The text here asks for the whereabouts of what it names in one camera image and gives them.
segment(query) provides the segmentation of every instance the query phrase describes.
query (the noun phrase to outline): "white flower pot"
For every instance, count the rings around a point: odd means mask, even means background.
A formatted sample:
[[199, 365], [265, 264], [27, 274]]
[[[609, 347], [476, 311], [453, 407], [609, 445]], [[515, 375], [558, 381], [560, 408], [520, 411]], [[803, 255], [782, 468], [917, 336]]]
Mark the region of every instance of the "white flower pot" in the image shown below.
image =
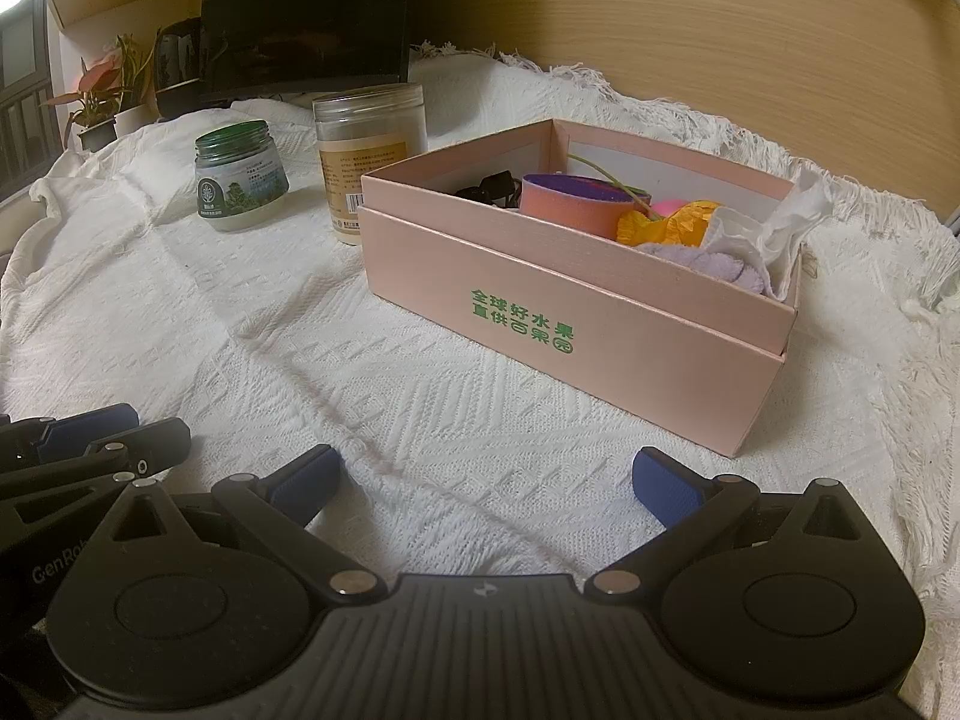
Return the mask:
[[116, 115], [117, 137], [130, 135], [131, 132], [137, 132], [141, 127], [147, 124], [153, 124], [157, 120], [149, 105], [137, 105], [128, 111], [120, 111]]

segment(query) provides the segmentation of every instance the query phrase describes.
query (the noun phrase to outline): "black pot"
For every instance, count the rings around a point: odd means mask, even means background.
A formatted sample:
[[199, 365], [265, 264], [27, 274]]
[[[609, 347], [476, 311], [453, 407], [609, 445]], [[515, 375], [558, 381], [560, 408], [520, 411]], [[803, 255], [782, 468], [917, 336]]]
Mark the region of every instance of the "black pot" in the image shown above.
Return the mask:
[[108, 119], [94, 127], [88, 127], [80, 132], [80, 144], [87, 151], [96, 153], [108, 143], [113, 143], [117, 139], [117, 131], [113, 126], [113, 119]]

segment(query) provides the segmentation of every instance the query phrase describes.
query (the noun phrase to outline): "blue gripper pad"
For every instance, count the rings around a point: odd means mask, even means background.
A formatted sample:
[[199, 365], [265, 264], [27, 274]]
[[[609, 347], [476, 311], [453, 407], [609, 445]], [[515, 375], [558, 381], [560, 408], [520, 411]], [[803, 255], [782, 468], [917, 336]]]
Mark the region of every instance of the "blue gripper pad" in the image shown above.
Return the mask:
[[696, 512], [712, 489], [709, 479], [656, 447], [645, 446], [634, 458], [634, 495], [665, 528]]
[[264, 497], [301, 527], [337, 494], [343, 459], [332, 446], [321, 443], [261, 480]]
[[50, 423], [43, 439], [37, 442], [37, 459], [55, 463], [79, 457], [91, 442], [132, 430], [139, 424], [140, 417], [128, 403], [58, 419]]

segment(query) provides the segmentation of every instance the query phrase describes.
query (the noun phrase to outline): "plant stem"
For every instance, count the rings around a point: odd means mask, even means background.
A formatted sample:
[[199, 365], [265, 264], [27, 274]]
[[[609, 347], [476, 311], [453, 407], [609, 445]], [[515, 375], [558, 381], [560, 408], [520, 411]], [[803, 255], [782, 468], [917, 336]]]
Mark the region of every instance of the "plant stem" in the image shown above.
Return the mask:
[[600, 175], [603, 175], [603, 177], [605, 177], [608, 181], [610, 181], [611, 184], [613, 184], [613, 186], [615, 186], [617, 189], [620, 189], [621, 191], [625, 191], [630, 197], [632, 197], [634, 199], [634, 202], [637, 205], [640, 205], [640, 208], [642, 208], [647, 212], [647, 215], [649, 218], [651, 218], [651, 220], [656, 221], [659, 219], [659, 215], [654, 212], [654, 210], [650, 207], [648, 203], [641, 200], [640, 196], [638, 196], [635, 191], [633, 191], [626, 184], [621, 184], [614, 175], [611, 175], [610, 173], [608, 173], [606, 170], [603, 169], [603, 167], [600, 167], [599, 165], [597, 165], [596, 162], [590, 162], [589, 159], [586, 159], [584, 157], [578, 157], [576, 154], [568, 153], [566, 156], [568, 156], [568, 159], [575, 159], [577, 162], [583, 162], [584, 165], [588, 165], [589, 167], [592, 167], [594, 170], [600, 173]]

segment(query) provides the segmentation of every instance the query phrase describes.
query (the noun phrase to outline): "metal screw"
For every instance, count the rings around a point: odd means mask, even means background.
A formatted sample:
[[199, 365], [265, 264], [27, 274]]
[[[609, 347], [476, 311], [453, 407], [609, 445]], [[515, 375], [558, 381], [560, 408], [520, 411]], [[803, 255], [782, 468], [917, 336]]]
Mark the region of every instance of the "metal screw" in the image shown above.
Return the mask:
[[640, 587], [640, 577], [630, 571], [613, 568], [593, 577], [593, 586], [607, 595], [622, 595]]
[[350, 569], [330, 577], [330, 586], [341, 595], [357, 595], [370, 592], [376, 587], [376, 576], [370, 571]]

